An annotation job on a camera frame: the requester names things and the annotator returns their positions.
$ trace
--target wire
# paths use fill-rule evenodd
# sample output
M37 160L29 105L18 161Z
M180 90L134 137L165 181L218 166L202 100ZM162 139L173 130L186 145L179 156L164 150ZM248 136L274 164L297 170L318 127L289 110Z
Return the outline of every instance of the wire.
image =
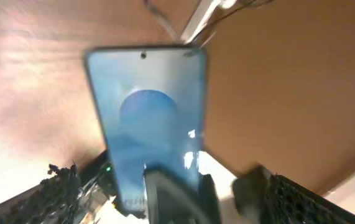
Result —
M204 31L208 30L209 28L214 27L219 22L227 19L228 17L232 16L236 12L241 11L242 9L260 7L265 4L270 3L272 1L274 1L274 0L241 0L242 6L227 13L225 16L217 19L216 21L211 22L211 23L207 24L206 26L204 26L204 28L202 28L202 30L200 30L199 33L197 33L196 36L193 38L192 43L196 44L199 37L204 33ZM166 19L166 17L151 3L151 0L144 0L144 5L151 12L151 14L158 20L159 24L166 30L166 32L168 32L168 34L171 36L171 38L176 43L180 44L182 42L180 36L177 34L177 32L172 27L170 22Z
M213 31L212 34L210 34L210 36L201 44L200 49L203 48L203 47L205 46L205 44L207 44L207 43L210 41L210 39L213 38L213 36L214 36L215 34L216 34L216 31Z
M166 17L151 3L151 0L144 0L145 7L151 12L151 14L158 20L159 24L168 32L171 38L176 42L180 43L180 36L177 34L175 29L172 27L170 22Z
M204 28L202 28L202 30L200 30L200 31L196 34L196 36L193 38L192 42L193 42L193 43L196 43L196 42L198 41L199 37L204 33L204 31L208 30L209 28L214 27L214 26L217 25L219 22L221 22L221 21L227 19L228 17L232 16L232 15L235 14L236 12L239 12L239 11L241 11L241 10L243 10L243 9L247 9L247 8L261 7L261 6L263 6L263 5L265 5L265 4L268 4L268 3L272 2L272 1L274 1L274 0L264 0L264 1L261 1L261 0L250 0L250 1L248 1L248 0L242 0L242 1L241 1L241 2L242 2L242 3L241 3L242 6L240 6L239 8L237 8L237 9L235 9L235 10L233 10L233 11L227 13L227 14L224 15L223 17L221 17L221 18L219 18L219 19L217 19L217 20L215 20L215 21L213 21L213 22L207 24L206 26L204 26Z

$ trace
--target smartphone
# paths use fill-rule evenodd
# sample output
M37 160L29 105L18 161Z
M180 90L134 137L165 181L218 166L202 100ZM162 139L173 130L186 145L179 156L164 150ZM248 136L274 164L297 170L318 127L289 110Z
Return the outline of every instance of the smartphone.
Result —
M164 167L198 190L204 51L97 49L85 64L124 209L146 209L143 173L152 167Z

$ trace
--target wooden surface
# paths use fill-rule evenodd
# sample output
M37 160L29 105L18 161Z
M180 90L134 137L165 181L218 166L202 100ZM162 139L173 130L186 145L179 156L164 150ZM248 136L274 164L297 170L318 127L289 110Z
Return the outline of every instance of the wooden surface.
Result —
M196 1L154 4L181 33ZM104 150L85 50L170 43L142 0L0 0L0 203Z
M355 170L355 1L276 0L208 43L206 145L323 194Z

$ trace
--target phone holder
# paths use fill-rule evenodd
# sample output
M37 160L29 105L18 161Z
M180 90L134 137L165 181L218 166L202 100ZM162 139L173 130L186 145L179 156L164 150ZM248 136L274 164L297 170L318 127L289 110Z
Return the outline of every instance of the phone holder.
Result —
M164 169L144 172L150 224L219 224L212 177L202 175L197 192Z

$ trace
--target black plastic piece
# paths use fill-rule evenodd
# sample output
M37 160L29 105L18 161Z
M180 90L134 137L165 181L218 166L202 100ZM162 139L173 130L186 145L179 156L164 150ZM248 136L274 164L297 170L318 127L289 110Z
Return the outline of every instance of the black plastic piece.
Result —
M150 224L220 223L210 175L200 184L199 194L164 170L147 170L144 180Z
M106 163L108 163L107 150L103 151L95 160L79 171L82 186L87 184L93 177L96 177L100 173L101 167Z
M270 172L257 166L233 183L235 206L240 215L253 223L272 224L265 199Z
M113 197L118 193L111 163L107 162L101 166L97 177L97 184L107 197Z

